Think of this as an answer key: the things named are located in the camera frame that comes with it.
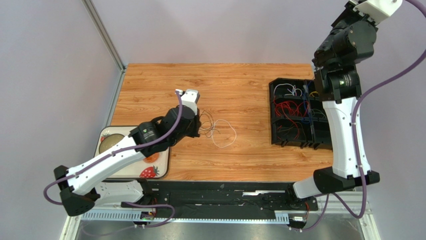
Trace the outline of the black compartment organizer bin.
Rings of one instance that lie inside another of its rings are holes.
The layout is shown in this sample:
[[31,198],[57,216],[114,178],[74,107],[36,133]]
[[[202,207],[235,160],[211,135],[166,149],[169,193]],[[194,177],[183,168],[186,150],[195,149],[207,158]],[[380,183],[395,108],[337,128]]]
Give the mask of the black compartment organizer bin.
[[313,80],[276,78],[268,84],[271,144],[332,150],[330,126]]

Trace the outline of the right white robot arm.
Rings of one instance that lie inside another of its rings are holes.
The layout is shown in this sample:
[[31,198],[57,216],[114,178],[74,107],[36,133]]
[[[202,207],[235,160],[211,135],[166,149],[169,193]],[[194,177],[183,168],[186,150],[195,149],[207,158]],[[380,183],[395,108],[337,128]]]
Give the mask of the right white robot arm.
[[330,128],[333,164],[295,182],[288,190],[295,198],[342,192],[381,179],[366,158],[356,109],[362,96],[356,65],[374,54],[377,39],[368,5],[366,0],[348,1],[314,53],[314,85]]

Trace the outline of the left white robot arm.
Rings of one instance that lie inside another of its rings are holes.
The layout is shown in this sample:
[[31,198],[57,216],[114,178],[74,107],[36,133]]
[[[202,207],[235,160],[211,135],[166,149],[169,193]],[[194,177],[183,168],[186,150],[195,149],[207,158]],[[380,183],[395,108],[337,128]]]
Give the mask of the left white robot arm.
[[128,182],[105,180],[133,163],[167,151],[184,137],[199,137],[200,125],[197,106],[176,106],[165,116],[141,123],[91,160],[75,167],[56,167],[53,185],[59,187],[58,205],[68,216],[75,217],[97,205],[138,202],[148,192],[146,177]]

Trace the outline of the strawberry print white tray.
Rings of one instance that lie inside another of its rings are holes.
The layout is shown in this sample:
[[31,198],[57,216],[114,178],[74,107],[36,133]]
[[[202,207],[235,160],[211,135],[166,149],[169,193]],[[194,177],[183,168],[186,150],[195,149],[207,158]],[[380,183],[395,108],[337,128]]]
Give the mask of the strawberry print white tray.
[[[107,126],[101,132],[97,143],[95,156],[99,155],[98,149],[100,145],[100,139],[105,134],[121,134],[127,136],[135,126]],[[168,148],[165,151],[159,152],[160,156],[157,161],[153,163],[146,163],[143,159],[138,160],[131,165],[124,167],[118,172],[110,176],[111,179],[160,179],[164,177],[169,170],[170,165],[170,153],[171,149]]]

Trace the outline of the cream enamel bowl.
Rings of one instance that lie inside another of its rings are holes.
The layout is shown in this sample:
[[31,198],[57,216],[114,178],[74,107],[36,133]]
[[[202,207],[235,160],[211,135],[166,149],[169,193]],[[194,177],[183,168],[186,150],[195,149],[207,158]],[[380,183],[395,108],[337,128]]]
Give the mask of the cream enamel bowl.
[[124,135],[114,133],[114,134],[103,134],[100,137],[100,144],[98,148],[98,153],[102,154],[103,152],[109,150],[117,143],[119,143],[124,138]]

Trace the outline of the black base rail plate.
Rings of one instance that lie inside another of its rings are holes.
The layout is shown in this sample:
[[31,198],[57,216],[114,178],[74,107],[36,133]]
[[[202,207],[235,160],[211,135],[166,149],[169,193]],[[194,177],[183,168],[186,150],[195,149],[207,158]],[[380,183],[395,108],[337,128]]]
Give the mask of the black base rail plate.
[[149,179],[135,204],[154,206],[156,218],[175,220],[273,220],[276,211],[303,217],[319,209],[317,200],[292,202],[289,182],[165,181]]

